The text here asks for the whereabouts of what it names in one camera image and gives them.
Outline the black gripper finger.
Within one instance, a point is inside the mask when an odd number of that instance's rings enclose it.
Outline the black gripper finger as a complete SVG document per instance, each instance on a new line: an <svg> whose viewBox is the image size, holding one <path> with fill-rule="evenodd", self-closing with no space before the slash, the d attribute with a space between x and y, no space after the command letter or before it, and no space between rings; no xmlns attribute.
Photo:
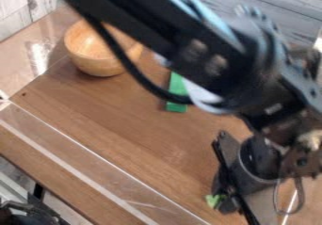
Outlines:
<svg viewBox="0 0 322 225"><path fill-rule="evenodd" d="M243 200L243 197L240 195L236 195L236 200L240 203L240 208L243 211L243 215L246 217L247 220L247 225L260 225L255 215L252 214L246 201Z"/></svg>
<svg viewBox="0 0 322 225"><path fill-rule="evenodd" d="M226 153L224 146L219 140L215 140L211 146L219 162L219 168L212 179L211 195L219 198L215 209L223 215L230 215L239 213L242 209L230 168L235 155Z"/></svg>

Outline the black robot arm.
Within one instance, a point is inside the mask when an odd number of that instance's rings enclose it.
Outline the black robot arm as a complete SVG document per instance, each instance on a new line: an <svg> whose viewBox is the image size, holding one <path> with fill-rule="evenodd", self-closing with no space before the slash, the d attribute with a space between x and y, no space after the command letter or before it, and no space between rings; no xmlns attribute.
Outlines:
<svg viewBox="0 0 322 225"><path fill-rule="evenodd" d="M83 16L140 85L176 104L234 115L252 132L238 141L220 132L211 187L214 209L240 213L248 225L275 225L283 215L278 188L300 187L322 174L322 53L292 48L276 24L243 7L223 20L200 0L65 0ZM156 86L108 31L113 26L165 60L187 93Z"/></svg>

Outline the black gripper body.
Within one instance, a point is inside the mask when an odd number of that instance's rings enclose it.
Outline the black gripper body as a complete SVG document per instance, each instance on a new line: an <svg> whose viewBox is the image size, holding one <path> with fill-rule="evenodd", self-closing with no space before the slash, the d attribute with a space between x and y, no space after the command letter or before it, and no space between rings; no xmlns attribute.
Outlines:
<svg viewBox="0 0 322 225"><path fill-rule="evenodd" d="M322 130L299 136L288 148L259 135L239 143L226 131L219 133L216 140L226 153L235 155L230 168L238 194L250 195L272 187L278 180L314 178L322 173Z"/></svg>

